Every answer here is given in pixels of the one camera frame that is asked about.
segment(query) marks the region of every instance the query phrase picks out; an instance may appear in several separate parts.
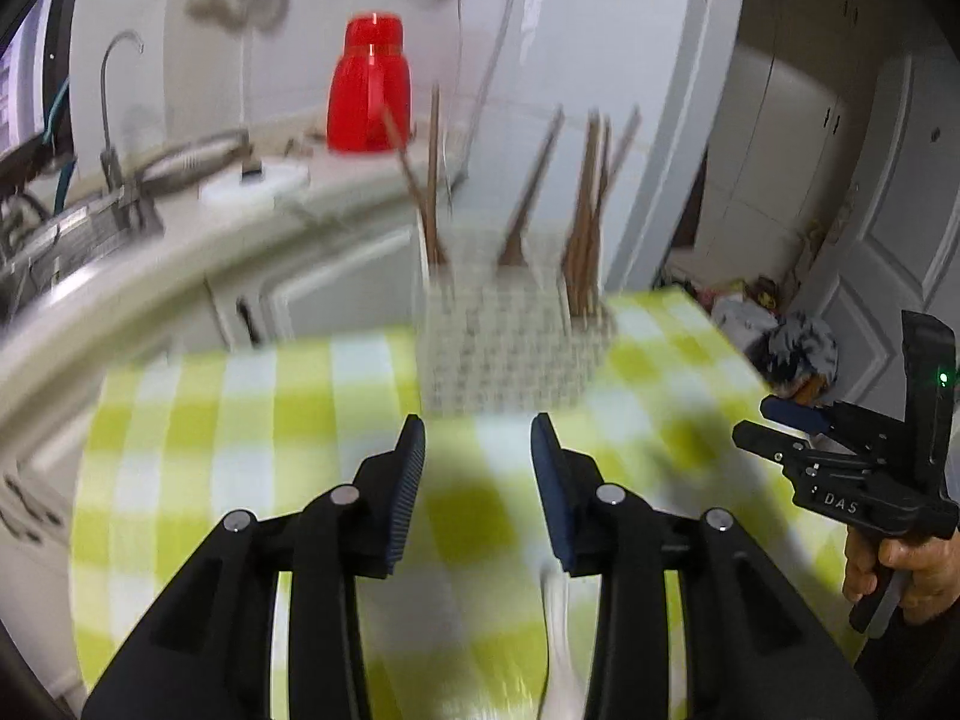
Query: kitchen counter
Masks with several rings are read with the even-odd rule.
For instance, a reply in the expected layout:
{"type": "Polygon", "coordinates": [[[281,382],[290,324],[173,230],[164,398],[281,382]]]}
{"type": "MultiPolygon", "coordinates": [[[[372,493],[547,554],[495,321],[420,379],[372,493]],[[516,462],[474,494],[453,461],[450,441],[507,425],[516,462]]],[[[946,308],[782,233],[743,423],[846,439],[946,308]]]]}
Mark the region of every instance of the kitchen counter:
{"type": "MultiPolygon", "coordinates": [[[[409,155],[419,180],[426,144],[409,155]]],[[[0,422],[99,338],[214,274],[296,233],[404,194],[392,154],[356,157],[322,151],[308,161],[309,187],[277,201],[227,209],[198,201],[194,188],[157,202],[162,238],[134,245],[56,287],[16,319],[0,343],[0,422]]]]}

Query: red thermos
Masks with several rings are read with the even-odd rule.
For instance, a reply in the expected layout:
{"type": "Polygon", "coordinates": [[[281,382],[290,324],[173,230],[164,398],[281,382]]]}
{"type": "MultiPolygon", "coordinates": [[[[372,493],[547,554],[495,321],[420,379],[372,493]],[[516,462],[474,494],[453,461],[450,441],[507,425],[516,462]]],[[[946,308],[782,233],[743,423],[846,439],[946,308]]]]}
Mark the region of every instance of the red thermos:
{"type": "Polygon", "coordinates": [[[406,143],[410,68],[403,56],[403,25],[392,13],[363,13],[347,24],[344,55],[330,84],[326,113],[330,151],[390,151],[384,105],[406,143]]]}

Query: sink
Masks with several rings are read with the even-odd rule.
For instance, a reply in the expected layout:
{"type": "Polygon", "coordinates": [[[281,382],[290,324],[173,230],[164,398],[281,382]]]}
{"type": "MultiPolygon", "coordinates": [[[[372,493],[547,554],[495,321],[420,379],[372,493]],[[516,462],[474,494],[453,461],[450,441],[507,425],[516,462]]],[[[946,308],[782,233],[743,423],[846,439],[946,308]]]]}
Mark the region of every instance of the sink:
{"type": "Polygon", "coordinates": [[[0,266],[0,327],[87,266],[162,234],[154,203],[133,187],[71,205],[0,266]]]}

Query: checkered tablecloth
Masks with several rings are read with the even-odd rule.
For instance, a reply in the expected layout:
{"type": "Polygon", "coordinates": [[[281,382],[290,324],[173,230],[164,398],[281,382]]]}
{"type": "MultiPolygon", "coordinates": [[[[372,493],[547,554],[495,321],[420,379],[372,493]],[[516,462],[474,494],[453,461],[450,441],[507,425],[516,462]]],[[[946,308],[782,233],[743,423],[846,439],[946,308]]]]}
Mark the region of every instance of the checkered tablecloth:
{"type": "MultiPolygon", "coordinates": [[[[741,453],[731,428],[760,418],[766,389],[682,293],[616,298],[620,338],[576,410],[552,413],[562,444],[653,506],[723,506],[851,650],[840,597],[843,530],[790,504],[779,469],[741,453]]],[[[80,470],[71,601],[93,686],[140,615],[230,509],[296,512],[394,446],[419,411],[410,328],[246,354],[114,370],[80,470]]],[[[427,455],[404,560],[360,581],[377,720],[535,718],[546,674],[539,578],[556,565],[530,461],[534,415],[426,418],[427,455]]],[[[672,703],[683,642],[670,599],[672,703]]],[[[572,586],[570,640],[589,673],[598,583],[572,586]]],[[[289,583],[272,650],[272,713],[286,712],[289,583]]]]}

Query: screw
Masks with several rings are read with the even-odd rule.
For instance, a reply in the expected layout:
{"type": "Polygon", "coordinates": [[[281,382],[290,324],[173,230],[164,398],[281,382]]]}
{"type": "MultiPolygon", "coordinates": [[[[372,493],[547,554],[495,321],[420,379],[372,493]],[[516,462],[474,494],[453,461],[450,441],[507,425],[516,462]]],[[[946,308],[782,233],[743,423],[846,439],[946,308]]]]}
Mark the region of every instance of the screw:
{"type": "Polygon", "coordinates": [[[251,519],[250,512],[245,512],[243,509],[234,509],[233,512],[224,517],[224,528],[231,533],[240,533],[250,525],[251,519]]]}
{"type": "Polygon", "coordinates": [[[330,500],[337,506],[349,506],[360,500],[360,490],[353,485],[340,485],[339,488],[333,488],[330,500]]]}
{"type": "Polygon", "coordinates": [[[600,485],[597,488],[597,497],[604,503],[616,506],[627,499],[627,491],[620,485],[600,485]]]}
{"type": "Polygon", "coordinates": [[[726,509],[711,509],[707,512],[707,525],[723,533],[733,528],[733,515],[726,509]]]}

